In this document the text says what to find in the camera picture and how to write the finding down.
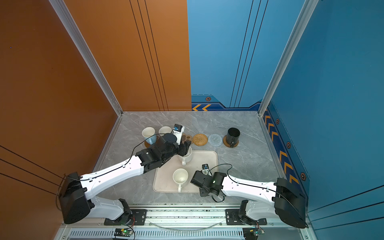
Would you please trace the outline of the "plain white mug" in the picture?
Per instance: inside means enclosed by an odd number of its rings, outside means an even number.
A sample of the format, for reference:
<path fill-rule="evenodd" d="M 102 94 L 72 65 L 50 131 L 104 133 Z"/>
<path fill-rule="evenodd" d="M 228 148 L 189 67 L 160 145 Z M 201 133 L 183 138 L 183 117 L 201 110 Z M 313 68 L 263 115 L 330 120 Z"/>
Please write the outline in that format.
<path fill-rule="evenodd" d="M 189 173 L 185 169 L 177 169 L 173 173 L 173 181 L 178 185 L 178 192 L 188 183 Z"/>

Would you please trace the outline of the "white mug blue handle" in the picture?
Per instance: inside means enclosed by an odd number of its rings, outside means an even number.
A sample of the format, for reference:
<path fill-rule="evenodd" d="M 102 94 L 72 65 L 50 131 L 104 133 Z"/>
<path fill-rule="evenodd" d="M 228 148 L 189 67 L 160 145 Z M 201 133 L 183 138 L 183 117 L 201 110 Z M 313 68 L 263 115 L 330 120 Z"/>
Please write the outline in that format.
<path fill-rule="evenodd" d="M 152 145 L 157 141 L 156 130 L 153 127 L 143 129 L 142 136 L 145 138 L 145 142 L 149 145 Z"/>

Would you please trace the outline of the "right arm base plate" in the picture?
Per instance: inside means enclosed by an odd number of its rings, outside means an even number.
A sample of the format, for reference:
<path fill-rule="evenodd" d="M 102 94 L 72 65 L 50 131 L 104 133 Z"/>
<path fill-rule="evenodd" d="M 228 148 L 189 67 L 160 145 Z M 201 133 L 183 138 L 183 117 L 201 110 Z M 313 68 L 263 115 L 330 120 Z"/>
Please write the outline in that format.
<path fill-rule="evenodd" d="M 267 219 L 262 218 L 259 220 L 253 220 L 247 217 L 246 212 L 240 209 L 226 209 L 226 223 L 229 226 L 234 225 L 249 225 L 249 226 L 266 226 Z"/>

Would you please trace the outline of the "light blue woven coaster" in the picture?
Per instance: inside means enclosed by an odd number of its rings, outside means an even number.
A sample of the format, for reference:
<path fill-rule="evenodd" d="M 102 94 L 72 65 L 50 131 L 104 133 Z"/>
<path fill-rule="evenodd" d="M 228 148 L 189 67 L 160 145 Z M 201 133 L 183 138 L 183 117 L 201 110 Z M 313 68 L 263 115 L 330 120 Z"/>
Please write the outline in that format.
<path fill-rule="evenodd" d="M 223 138 L 218 134 L 211 134 L 208 137 L 208 143 L 213 147 L 219 147 L 223 143 Z"/>

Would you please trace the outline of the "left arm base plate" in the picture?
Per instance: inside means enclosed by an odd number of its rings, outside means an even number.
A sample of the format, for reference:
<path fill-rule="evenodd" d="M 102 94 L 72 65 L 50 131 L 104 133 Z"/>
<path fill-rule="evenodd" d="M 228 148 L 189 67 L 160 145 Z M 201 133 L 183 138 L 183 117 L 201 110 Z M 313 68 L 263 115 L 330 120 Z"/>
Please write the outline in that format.
<path fill-rule="evenodd" d="M 123 214 L 117 220 L 105 219 L 104 226 L 143 226 L 147 217 L 146 209 L 133 209 L 131 214 Z"/>

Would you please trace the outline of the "woven rattan round coaster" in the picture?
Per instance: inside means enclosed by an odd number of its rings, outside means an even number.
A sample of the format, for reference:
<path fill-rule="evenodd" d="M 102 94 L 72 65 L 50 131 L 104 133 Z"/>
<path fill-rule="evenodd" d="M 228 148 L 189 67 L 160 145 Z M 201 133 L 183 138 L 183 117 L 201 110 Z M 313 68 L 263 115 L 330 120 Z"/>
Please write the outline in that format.
<path fill-rule="evenodd" d="M 193 136 L 193 143 L 196 146 L 204 146 L 208 143 L 208 137 L 205 134 L 196 134 Z"/>

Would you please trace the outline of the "black mug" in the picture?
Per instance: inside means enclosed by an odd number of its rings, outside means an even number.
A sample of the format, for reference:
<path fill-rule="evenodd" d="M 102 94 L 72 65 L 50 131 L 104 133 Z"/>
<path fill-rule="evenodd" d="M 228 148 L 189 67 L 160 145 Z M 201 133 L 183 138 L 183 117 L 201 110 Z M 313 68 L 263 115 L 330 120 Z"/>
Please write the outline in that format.
<path fill-rule="evenodd" d="M 225 137 L 225 143 L 230 148 L 234 148 L 239 143 L 239 137 L 241 135 L 241 132 L 237 128 L 229 128 L 227 135 Z"/>

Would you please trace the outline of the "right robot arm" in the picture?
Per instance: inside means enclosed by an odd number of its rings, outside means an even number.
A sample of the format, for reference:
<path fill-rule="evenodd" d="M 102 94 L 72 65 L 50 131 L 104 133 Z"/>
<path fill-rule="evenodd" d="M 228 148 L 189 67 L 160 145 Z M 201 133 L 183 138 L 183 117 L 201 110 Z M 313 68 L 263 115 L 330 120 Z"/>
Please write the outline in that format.
<path fill-rule="evenodd" d="M 256 225 L 263 218 L 280 218 L 295 228 L 305 229 L 307 199 L 295 185 L 284 178 L 275 182 L 255 182 L 215 172 L 212 176 L 196 171 L 191 184 L 200 196 L 241 197 L 239 218 L 246 225 Z"/>

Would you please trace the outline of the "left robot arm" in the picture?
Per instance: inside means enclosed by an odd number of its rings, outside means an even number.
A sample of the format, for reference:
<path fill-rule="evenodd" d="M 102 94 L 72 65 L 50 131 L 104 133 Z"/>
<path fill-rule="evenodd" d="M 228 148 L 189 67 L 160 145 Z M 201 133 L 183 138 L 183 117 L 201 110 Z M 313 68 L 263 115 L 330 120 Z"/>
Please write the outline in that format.
<path fill-rule="evenodd" d="M 176 155 L 187 155 L 191 143 L 173 134 L 164 134 L 149 148 L 119 164 L 82 176 L 76 172 L 67 175 L 58 193 L 64 223 L 69 225 L 84 218 L 104 218 L 117 225 L 129 224 L 133 213 L 126 200 L 109 200 L 98 197 L 98 194 L 127 179 L 160 168 Z"/>

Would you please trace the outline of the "scratched brown wooden round coaster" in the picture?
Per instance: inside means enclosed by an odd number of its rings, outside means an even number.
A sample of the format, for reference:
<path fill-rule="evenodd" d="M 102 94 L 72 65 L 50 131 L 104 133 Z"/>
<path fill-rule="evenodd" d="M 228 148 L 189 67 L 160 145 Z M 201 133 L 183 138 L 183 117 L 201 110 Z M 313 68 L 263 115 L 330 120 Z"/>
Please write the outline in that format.
<path fill-rule="evenodd" d="M 149 148 L 152 145 L 151 139 L 144 141 L 145 147 Z"/>

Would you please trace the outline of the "cork paw print coaster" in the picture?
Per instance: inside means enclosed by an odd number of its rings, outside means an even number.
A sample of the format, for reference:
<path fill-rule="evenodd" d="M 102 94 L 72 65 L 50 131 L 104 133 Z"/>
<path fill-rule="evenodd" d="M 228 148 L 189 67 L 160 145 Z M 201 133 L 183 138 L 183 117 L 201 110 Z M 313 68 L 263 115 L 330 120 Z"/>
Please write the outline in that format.
<path fill-rule="evenodd" d="M 182 135 L 182 142 L 184 143 L 185 141 L 190 141 L 190 142 L 192 142 L 192 141 L 193 141 L 193 137 L 192 137 L 191 135 L 183 134 L 183 135 Z"/>

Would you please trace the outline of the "plain brown wooden round coaster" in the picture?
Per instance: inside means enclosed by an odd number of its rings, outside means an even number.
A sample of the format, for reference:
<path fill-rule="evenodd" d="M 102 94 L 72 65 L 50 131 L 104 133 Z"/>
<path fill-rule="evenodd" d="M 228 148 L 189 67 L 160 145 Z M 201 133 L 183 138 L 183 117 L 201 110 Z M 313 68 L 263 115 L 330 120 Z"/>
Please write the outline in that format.
<path fill-rule="evenodd" d="M 239 138 L 232 136 L 224 136 L 223 143 L 228 148 L 235 148 L 239 144 Z"/>

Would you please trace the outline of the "white mug purple handle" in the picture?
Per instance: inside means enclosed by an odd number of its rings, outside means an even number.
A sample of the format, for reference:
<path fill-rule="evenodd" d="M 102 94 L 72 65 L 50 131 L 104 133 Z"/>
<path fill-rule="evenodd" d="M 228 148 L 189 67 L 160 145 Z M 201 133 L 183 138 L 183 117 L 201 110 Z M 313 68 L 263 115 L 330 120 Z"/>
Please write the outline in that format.
<path fill-rule="evenodd" d="M 173 129 L 168 126 L 163 126 L 159 129 L 159 134 L 163 136 L 164 134 L 169 134 L 172 133 Z"/>

